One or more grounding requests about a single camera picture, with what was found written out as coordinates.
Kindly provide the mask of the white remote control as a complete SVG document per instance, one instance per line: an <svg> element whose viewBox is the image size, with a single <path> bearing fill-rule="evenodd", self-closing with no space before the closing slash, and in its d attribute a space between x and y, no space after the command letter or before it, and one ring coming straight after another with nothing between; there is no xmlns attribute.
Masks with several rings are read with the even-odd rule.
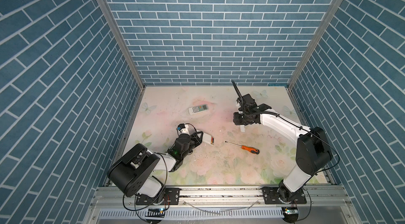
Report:
<svg viewBox="0 0 405 224"><path fill-rule="evenodd" d="M208 105L207 104L202 104L202 105L197 105L190 107L188 109L188 112L190 115L202 113L202 112L207 112L208 111Z"/></svg>
<svg viewBox="0 0 405 224"><path fill-rule="evenodd" d="M208 133L203 133L202 142L207 145L214 145L214 138Z"/></svg>

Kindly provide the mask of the orange handled screwdriver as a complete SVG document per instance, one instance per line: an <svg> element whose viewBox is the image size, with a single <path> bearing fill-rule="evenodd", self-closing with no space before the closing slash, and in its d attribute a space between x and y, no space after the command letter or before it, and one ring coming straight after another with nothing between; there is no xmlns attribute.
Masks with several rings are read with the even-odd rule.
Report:
<svg viewBox="0 0 405 224"><path fill-rule="evenodd" d="M245 145L238 145L238 144L231 143L231 142L228 142L228 141L226 141L226 143L237 146L237 147L241 148L242 150L248 151L249 153L252 153L252 154L259 155L259 153L260 153L259 149L256 149L256 148L253 148L253 147L248 147L248 146L245 146Z"/></svg>

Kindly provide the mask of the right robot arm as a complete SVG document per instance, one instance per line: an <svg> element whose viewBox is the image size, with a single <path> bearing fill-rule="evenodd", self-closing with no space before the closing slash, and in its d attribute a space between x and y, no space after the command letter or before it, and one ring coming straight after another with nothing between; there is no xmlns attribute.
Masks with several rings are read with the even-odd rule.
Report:
<svg viewBox="0 0 405 224"><path fill-rule="evenodd" d="M279 183L281 201L289 203L303 186L333 159L332 148L323 129L309 128L284 118L266 104L257 105L251 95L238 94L238 112L234 113L235 125L260 124L273 129L296 145L295 166Z"/></svg>

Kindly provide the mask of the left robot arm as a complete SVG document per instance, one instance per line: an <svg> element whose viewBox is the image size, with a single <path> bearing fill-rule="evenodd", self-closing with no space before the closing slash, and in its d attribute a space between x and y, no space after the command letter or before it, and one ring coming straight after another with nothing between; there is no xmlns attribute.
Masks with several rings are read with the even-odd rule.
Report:
<svg viewBox="0 0 405 224"><path fill-rule="evenodd" d="M202 143L212 142L211 135L199 131L179 134L173 146L165 153L150 151L138 143L110 167L107 177L127 197L141 194L159 198L166 183L152 173L156 170L167 173L177 171L195 148Z"/></svg>

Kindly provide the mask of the white remote control tilted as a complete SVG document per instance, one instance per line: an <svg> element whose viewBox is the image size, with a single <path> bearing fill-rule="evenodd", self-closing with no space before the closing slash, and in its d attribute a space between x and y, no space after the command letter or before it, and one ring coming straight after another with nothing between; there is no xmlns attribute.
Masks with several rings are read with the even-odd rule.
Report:
<svg viewBox="0 0 405 224"><path fill-rule="evenodd" d="M188 112L190 115L202 113L202 112L207 112L208 111L208 105L207 104L202 104L202 105L197 105L190 107L188 109Z"/></svg>

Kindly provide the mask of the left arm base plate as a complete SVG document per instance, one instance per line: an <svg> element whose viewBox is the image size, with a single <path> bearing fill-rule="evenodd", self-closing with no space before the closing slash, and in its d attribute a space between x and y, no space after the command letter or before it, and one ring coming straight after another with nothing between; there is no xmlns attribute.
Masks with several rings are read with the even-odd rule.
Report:
<svg viewBox="0 0 405 224"><path fill-rule="evenodd" d="M136 205L163 205L165 199L169 200L170 205L178 205L180 198L180 188L165 188L164 192L159 192L155 197L150 197L146 194L138 194L136 197Z"/></svg>

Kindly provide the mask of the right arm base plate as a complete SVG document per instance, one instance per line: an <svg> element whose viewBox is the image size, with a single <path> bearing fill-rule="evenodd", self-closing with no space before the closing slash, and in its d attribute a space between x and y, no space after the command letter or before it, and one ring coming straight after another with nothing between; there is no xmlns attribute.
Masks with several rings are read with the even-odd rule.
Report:
<svg viewBox="0 0 405 224"><path fill-rule="evenodd" d="M282 186L281 188L262 187L261 192L263 193L263 198L266 205L307 204L303 188L298 189L296 192L290 192L284 186Z"/></svg>

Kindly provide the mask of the aluminium mounting rail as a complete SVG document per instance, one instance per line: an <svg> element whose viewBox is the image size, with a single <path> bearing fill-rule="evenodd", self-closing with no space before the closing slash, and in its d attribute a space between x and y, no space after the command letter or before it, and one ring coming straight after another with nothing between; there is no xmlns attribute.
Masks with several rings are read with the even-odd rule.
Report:
<svg viewBox="0 0 405 224"><path fill-rule="evenodd" d="M349 206L351 201L343 186L307 185L294 199L281 201L271 185L255 186L167 186L166 193L174 207L274 206Z"/></svg>

